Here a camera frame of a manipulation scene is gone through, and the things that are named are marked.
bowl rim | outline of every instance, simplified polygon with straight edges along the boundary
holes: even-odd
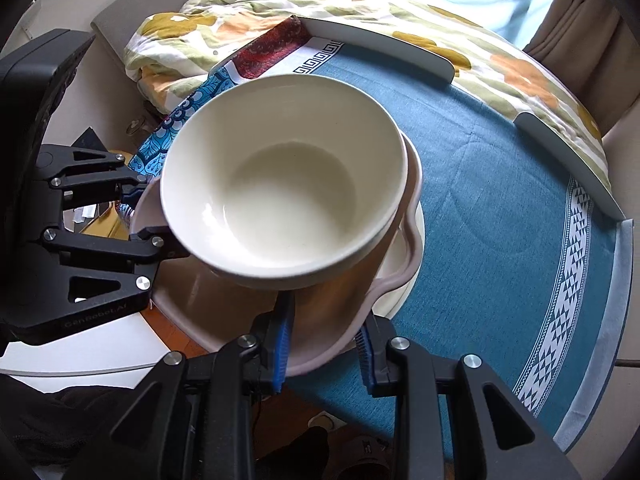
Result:
[[[404,193],[404,188],[406,186],[407,172],[408,172],[408,160],[407,160],[406,148],[404,145],[404,139],[402,137],[402,132],[398,128],[396,121],[389,114],[386,108],[383,107],[375,98],[373,98],[366,92],[360,90],[359,88],[355,87],[354,85],[351,85],[344,81],[340,81],[339,79],[335,79],[328,76],[315,75],[315,74],[295,74],[295,73],[261,76],[256,79],[243,82],[239,85],[236,85],[233,88],[229,88],[228,90],[218,94],[217,96],[213,97],[210,101],[202,105],[198,110],[196,110],[196,112],[192,116],[190,116],[189,119],[192,120],[194,117],[200,114],[201,111],[203,111],[205,108],[210,107],[210,104],[215,102],[216,100],[220,100],[221,98],[229,99],[230,96],[233,96],[235,93],[246,91],[247,85],[252,85],[252,86],[256,86],[257,84],[268,85],[269,81],[273,81],[276,79],[277,80],[295,79],[296,81],[300,81],[301,78],[305,78],[305,81],[306,81],[305,84],[308,84],[308,81],[310,81],[311,78],[315,78],[315,79],[319,78],[324,80],[324,82],[328,83],[329,85],[347,87],[350,89],[350,91],[356,91],[359,94],[362,94],[364,97],[366,97],[367,100],[372,102],[374,105],[378,106],[384,112],[386,117],[388,117],[393,128],[396,131],[396,139],[397,139],[399,154],[401,157],[402,175],[399,179],[398,186],[392,195],[392,200],[389,201],[387,208],[379,216],[378,220],[373,225],[373,227],[369,228],[366,232],[363,232],[359,237],[356,238],[355,242],[351,242],[349,244],[345,244],[344,246],[342,246],[339,252],[335,251],[330,255],[330,257],[313,260],[312,262],[308,262],[306,264],[296,264],[293,266],[285,266],[285,267],[258,267],[258,266],[249,266],[247,264],[240,264],[236,266],[234,264],[231,264],[231,265],[222,264],[221,262],[217,261],[215,258],[209,257],[210,254],[205,254],[203,251],[200,251],[200,246],[198,245],[194,246],[193,244],[186,243],[186,241],[184,240],[184,237],[181,236],[180,233],[177,232],[176,229],[174,229],[174,227],[172,227],[172,223],[175,225],[175,221],[172,221],[175,219],[174,214],[169,212],[168,208],[164,206],[164,204],[166,203],[166,196],[168,193],[167,191],[168,179],[164,178],[164,172],[167,167],[172,167],[172,158],[171,158],[172,148],[175,146],[176,142],[180,142],[178,141],[178,139],[180,138],[180,133],[188,124],[188,120],[187,120],[183,125],[183,127],[181,128],[178,135],[176,136],[176,138],[174,139],[174,142],[170,146],[169,150],[167,151],[166,158],[164,160],[164,166],[162,167],[163,178],[160,179],[160,199],[161,199],[162,211],[164,212],[164,216],[167,220],[167,224],[171,228],[175,237],[191,254],[193,254],[193,256],[196,256],[197,259],[203,261],[208,266],[213,267],[220,273],[227,275],[231,279],[233,276],[237,276],[242,280],[256,280],[256,281],[264,280],[265,282],[272,282],[272,281],[281,281],[281,280],[288,280],[288,279],[295,279],[295,278],[303,278],[305,276],[311,276],[315,273],[323,272],[326,269],[330,269],[331,267],[336,266],[337,264],[347,260],[348,258],[352,257],[354,254],[357,254],[359,251],[363,250],[363,248],[365,248],[367,244],[370,244],[370,242],[373,239],[375,239],[380,234],[380,232],[383,231],[388,226],[389,222],[393,219],[393,216],[396,210],[398,209],[398,204],[400,203],[402,194]]]

red patterned cloth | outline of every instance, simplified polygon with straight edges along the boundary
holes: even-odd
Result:
[[[260,77],[311,39],[311,34],[291,16],[256,38],[234,57],[238,74],[247,79]]]

blue patterned cloth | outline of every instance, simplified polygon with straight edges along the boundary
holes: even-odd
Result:
[[[204,103],[225,90],[236,86],[231,81],[229,73],[224,67],[211,74],[198,89],[187,97],[171,114],[162,122],[160,127],[140,146],[138,152],[129,162],[132,170],[141,174],[158,176],[164,166],[164,158],[169,151],[183,124]]]

black cable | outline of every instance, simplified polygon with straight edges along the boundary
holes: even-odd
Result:
[[[621,368],[640,368],[638,359],[616,359],[616,366]]]
[[[255,449],[255,428],[258,425],[258,420],[260,419],[260,414],[262,413],[262,390],[260,388],[260,375],[261,375],[262,369],[259,368],[258,369],[258,391],[257,391],[257,395],[258,395],[258,413],[255,414],[255,418],[254,418],[254,424],[251,428],[251,439],[252,439],[252,443],[254,444],[254,449]]]

floral blanket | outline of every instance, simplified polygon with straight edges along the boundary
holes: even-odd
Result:
[[[409,0],[189,0],[147,18],[125,50],[127,74],[169,113],[209,71],[296,14],[346,23],[420,46],[450,60],[453,84],[513,120],[532,112],[551,127],[610,193],[600,132],[549,71],[494,32]]]

